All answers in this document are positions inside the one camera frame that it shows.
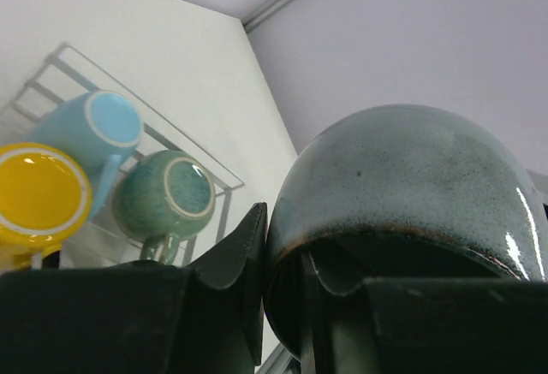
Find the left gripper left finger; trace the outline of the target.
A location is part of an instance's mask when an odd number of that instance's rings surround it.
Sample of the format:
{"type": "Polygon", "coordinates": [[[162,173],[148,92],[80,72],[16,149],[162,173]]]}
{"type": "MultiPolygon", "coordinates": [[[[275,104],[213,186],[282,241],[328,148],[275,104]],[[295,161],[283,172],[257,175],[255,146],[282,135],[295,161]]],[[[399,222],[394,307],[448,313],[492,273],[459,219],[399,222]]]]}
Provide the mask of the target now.
{"type": "Polygon", "coordinates": [[[4,373],[251,373],[262,358],[267,206],[177,268],[134,261],[1,278],[4,373]]]}

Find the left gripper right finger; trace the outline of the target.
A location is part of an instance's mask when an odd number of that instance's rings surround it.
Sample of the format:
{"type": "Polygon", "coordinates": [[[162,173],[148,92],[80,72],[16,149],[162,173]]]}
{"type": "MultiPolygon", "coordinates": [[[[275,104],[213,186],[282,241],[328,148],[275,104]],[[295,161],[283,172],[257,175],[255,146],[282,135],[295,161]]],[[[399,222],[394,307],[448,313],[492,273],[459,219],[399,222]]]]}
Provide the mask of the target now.
{"type": "Polygon", "coordinates": [[[305,373],[544,373],[547,287],[500,278],[370,278],[301,256],[305,373]]]}

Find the teal speckled ceramic mug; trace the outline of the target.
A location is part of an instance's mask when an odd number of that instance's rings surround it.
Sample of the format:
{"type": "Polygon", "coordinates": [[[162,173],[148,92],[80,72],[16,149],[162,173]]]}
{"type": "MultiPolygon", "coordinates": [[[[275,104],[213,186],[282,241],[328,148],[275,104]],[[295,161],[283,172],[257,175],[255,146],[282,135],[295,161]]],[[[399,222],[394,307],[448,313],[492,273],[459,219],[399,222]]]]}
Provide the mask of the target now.
{"type": "Polygon", "coordinates": [[[118,228],[141,244],[140,259],[172,265],[180,244],[211,221],[215,187],[204,167],[183,151],[140,160],[112,197],[118,228]]]}

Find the dark grey glazed mug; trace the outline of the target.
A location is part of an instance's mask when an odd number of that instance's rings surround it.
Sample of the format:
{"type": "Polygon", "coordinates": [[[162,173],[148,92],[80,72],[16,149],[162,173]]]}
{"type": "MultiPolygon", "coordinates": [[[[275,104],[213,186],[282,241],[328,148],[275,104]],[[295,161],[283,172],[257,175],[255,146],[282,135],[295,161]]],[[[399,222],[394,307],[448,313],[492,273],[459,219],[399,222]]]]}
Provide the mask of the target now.
{"type": "Polygon", "coordinates": [[[266,239],[265,314],[301,353],[301,257],[362,277],[547,279],[547,219],[533,181],[459,115],[392,104],[328,127],[299,155],[266,239]]]}

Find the yellow enamel mug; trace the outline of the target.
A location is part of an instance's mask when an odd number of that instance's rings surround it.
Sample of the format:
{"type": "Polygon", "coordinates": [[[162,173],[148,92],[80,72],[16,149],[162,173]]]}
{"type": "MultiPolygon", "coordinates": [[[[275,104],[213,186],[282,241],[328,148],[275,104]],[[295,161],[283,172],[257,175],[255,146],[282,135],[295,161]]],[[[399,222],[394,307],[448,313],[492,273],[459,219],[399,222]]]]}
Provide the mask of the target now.
{"type": "Polygon", "coordinates": [[[60,252],[86,221],[92,188],[80,165],[51,146],[1,147],[1,271],[60,252]]]}

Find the light blue mug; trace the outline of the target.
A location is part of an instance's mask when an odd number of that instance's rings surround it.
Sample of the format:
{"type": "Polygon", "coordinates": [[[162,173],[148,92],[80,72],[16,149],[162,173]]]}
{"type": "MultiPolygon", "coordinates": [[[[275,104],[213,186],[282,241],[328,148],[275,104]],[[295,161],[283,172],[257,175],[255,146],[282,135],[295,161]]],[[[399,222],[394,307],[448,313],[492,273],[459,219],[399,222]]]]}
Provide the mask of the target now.
{"type": "Polygon", "coordinates": [[[95,91],[56,107],[25,140],[54,147],[81,166],[92,187],[93,218],[143,133],[144,122],[130,100],[116,92],[95,91]]]}

